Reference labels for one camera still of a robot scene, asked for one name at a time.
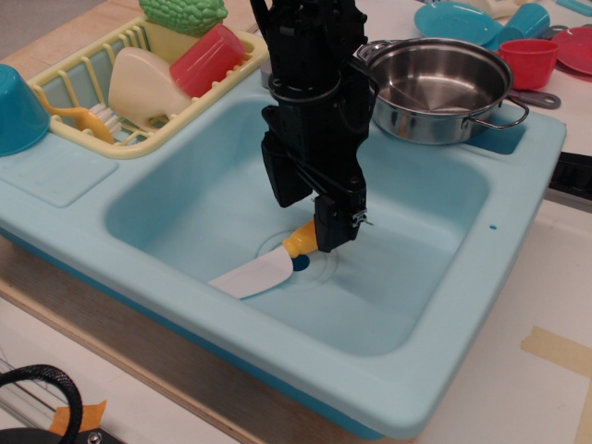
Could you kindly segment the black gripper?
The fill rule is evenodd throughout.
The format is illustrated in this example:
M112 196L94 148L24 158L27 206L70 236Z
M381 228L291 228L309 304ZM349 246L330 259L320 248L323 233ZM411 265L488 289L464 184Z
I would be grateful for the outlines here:
M330 91L275 85L277 102L262 110L268 130L262 156L280 207L316 192L317 248L330 253L357 237L366 221L366 184L357 151L368 137L374 96L363 72L347 68Z

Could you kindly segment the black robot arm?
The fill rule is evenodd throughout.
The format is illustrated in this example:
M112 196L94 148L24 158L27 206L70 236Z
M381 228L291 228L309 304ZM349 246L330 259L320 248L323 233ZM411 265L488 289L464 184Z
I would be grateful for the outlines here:
M366 14L353 1L253 1L270 55L275 105L262 111L265 170L278 204L314 193L314 234L329 253L357 237L366 184L357 151L369 134L377 86L354 53Z

